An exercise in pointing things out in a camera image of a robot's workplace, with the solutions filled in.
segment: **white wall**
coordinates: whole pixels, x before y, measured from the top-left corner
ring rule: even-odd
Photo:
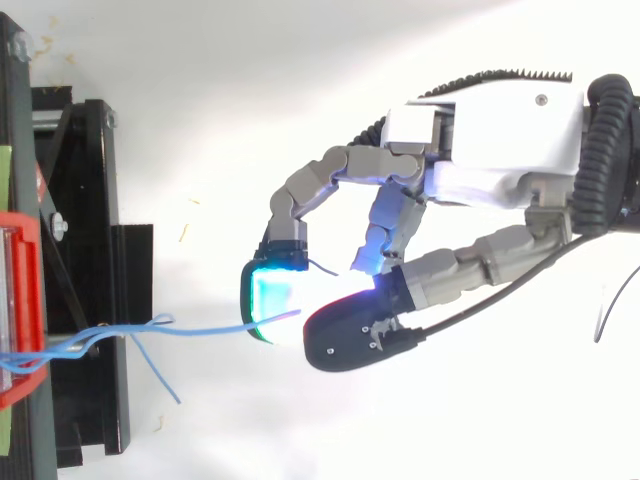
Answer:
[[[636,20],[614,13],[631,7],[586,3],[11,0],[0,9],[38,49],[42,36],[53,42],[33,63],[34,84],[72,84],[77,100],[118,111],[121,219],[156,226],[155,310],[209,326],[239,322],[240,271],[271,193],[391,105],[502,67],[570,70],[584,86],[618,72],[640,91]],[[346,188],[310,216],[316,260],[348,268],[374,195]],[[430,208],[409,253],[520,220]],[[640,262],[636,245],[624,236],[589,245],[419,350],[349,374],[317,372],[301,349],[248,335],[145,338],[184,404],[131,348],[131,447],[109,459],[91,449],[86,466],[60,477],[638,478],[634,284],[603,344],[591,342],[603,284],[608,299]],[[489,292],[406,321],[427,324]]]

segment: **black metal frame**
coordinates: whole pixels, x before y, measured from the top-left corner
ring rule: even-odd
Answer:
[[[0,46],[18,30],[0,14]],[[57,129],[34,134],[32,110],[62,110]],[[152,315],[153,226],[119,225],[109,112],[102,100],[72,104],[70,87],[30,90],[28,64],[0,48],[0,145],[13,147],[13,209],[41,218],[49,335]],[[47,184],[40,202],[36,158]],[[69,223],[60,242],[51,230],[56,212]],[[14,405],[0,478],[53,480],[56,467],[82,464],[86,445],[122,453],[130,442],[126,374],[122,338],[81,360],[52,362],[50,377]]]

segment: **screw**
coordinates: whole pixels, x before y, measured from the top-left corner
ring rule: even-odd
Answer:
[[[9,53],[21,62],[28,62],[33,58],[33,39],[27,32],[16,32],[9,42]]]
[[[64,221],[62,215],[59,212],[54,213],[51,216],[51,233],[53,233],[53,238],[55,238],[57,242],[60,242],[68,230],[69,224]]]
[[[118,114],[115,110],[107,111],[105,122],[109,128],[118,128]]]

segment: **black bracket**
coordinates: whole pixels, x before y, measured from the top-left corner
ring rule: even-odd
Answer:
[[[70,93],[32,89],[34,111],[59,114],[55,129],[34,132],[50,336],[152,316],[153,226],[119,225],[111,109],[102,100],[73,104]],[[62,239],[55,214],[68,223]],[[121,338],[81,360],[52,362],[59,468],[81,465],[85,445],[104,444],[107,455],[126,449],[126,374]]]

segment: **red clamp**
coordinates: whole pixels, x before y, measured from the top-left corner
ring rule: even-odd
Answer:
[[[45,348],[40,223],[22,213],[0,212],[0,352]],[[47,377],[0,369],[0,410],[33,392]]]

